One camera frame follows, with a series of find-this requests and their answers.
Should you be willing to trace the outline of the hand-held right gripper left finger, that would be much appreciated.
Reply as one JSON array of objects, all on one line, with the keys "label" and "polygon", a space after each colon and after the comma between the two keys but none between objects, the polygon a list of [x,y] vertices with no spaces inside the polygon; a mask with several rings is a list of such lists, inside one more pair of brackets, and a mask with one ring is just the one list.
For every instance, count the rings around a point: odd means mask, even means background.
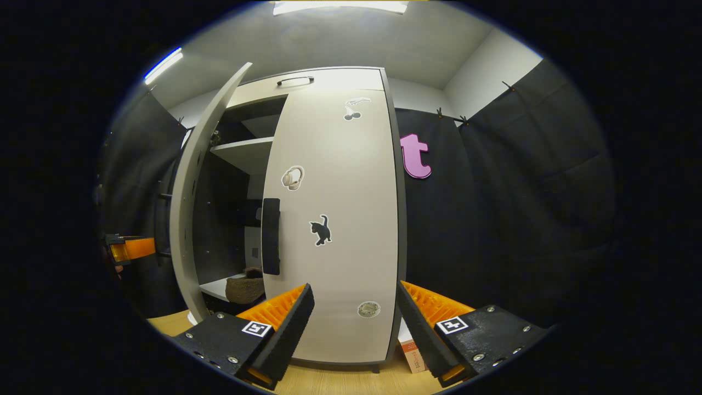
[{"label": "hand-held right gripper left finger", "polygon": [[306,283],[238,315],[217,312],[171,342],[225,375],[274,390],[313,308],[313,288]]}]

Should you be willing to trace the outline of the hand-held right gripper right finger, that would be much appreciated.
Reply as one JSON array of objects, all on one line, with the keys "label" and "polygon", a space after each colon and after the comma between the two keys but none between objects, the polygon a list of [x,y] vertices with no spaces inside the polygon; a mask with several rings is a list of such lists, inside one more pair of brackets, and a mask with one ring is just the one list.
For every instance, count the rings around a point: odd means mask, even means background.
[{"label": "hand-held right gripper right finger", "polygon": [[472,308],[399,280],[396,302],[441,387],[489,375],[551,333],[494,304]]}]

